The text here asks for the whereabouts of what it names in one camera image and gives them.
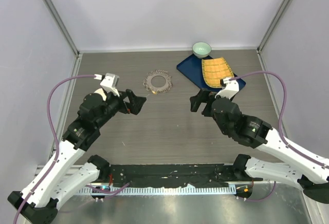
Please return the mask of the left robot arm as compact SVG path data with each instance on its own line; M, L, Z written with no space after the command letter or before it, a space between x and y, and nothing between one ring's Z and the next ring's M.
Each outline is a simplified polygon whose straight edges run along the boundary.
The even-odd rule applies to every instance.
M51 223L78 190L93 181L105 182L109 178L109 162L93 155L70 177L64 178L66 172L100 137L100 128L107 121L116 113L139 114L146 100L130 89L117 96L103 89L86 95L78 117L68 126L56 153L33 181L22 191L13 191L8 201L30 223Z

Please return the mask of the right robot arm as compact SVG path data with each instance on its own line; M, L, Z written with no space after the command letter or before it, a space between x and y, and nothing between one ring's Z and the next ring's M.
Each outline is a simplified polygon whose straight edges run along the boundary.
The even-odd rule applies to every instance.
M201 89L190 97L190 110L211 117L223 135L240 145L266 152L282 161L269 163L248 155L238 155L232 167L237 180L262 178L278 181L301 190L319 203L328 203L328 159L316 155L291 140L260 118L244 115L239 106L226 97Z

